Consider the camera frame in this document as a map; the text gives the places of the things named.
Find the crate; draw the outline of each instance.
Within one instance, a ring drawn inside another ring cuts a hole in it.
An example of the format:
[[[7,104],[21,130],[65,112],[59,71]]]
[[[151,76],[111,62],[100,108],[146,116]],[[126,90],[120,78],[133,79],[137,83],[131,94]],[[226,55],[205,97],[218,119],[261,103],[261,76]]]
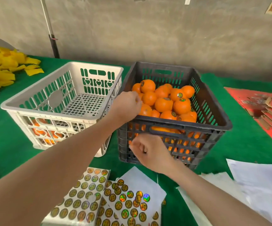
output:
[[[190,100],[192,108],[198,114],[198,120],[197,123],[191,123],[138,115],[117,130],[119,159],[139,163],[129,144],[139,133],[151,133],[162,137],[173,158],[183,161],[190,169],[195,169],[220,137],[232,129],[231,121],[194,68],[136,62],[131,66],[120,91],[131,91],[132,86],[143,79],[153,80],[156,87],[165,83],[172,84],[174,88],[193,86],[195,94]],[[178,129],[184,133],[158,131],[155,127]]]
[[[37,149],[47,149],[104,117],[122,67],[68,62],[1,104]],[[110,138],[96,157],[104,155]]]

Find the gray wall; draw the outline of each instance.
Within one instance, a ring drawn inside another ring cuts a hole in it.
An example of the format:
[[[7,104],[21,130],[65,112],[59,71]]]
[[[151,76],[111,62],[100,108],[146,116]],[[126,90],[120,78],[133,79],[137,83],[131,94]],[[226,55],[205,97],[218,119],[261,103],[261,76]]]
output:
[[[272,0],[46,0],[61,58],[272,81]],[[40,0],[0,0],[0,38],[53,56]]]

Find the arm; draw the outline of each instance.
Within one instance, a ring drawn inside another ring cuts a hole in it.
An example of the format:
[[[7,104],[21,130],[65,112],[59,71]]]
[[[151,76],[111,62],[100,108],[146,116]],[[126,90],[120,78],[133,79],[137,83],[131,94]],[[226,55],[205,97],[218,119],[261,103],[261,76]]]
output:
[[[139,161],[178,183],[214,226],[272,226],[268,220],[228,193],[174,160],[158,136],[142,134],[130,146]]]
[[[0,226],[40,225],[87,170],[96,152],[141,109],[136,92],[123,92],[95,125],[63,140],[0,179]]]

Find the green tablecloth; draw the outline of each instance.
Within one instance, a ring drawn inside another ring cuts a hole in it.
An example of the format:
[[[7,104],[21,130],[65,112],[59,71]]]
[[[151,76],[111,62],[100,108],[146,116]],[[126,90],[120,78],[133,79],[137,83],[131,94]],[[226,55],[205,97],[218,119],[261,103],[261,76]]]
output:
[[[16,74],[15,84],[2,88],[0,104],[22,91],[29,85],[56,70],[70,60],[36,57],[42,61],[44,74],[27,76],[24,71]],[[123,66],[123,77],[129,67]],[[223,86],[246,88],[272,92],[272,83],[240,81],[229,78],[217,78],[204,74],[201,78],[213,91],[232,121],[233,129],[224,134],[210,153],[196,169],[197,173],[217,173],[226,171],[230,175],[226,158],[247,162],[272,163],[272,139],[259,127],[245,110],[226,92]],[[16,125],[8,113],[0,109],[0,178],[31,157],[41,152],[34,149],[31,142]],[[133,164],[123,163],[118,159],[117,134],[113,133],[105,156],[94,158],[91,166],[111,169],[110,179],[114,180],[127,172]],[[157,174],[141,165],[137,167],[154,181]],[[177,184],[164,175],[159,175],[159,184],[166,191],[166,205],[162,208],[162,225],[197,225],[181,195],[176,190]]]

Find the stack of stickers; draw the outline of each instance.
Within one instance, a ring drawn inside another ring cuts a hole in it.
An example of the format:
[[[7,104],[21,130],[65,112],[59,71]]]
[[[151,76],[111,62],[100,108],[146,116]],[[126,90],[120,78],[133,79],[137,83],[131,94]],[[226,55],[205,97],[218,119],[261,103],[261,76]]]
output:
[[[88,168],[43,222],[81,226],[95,225],[109,174],[109,170]]]
[[[152,212],[150,195],[129,189],[123,179],[108,181],[103,197],[96,226],[161,225],[161,205]]]

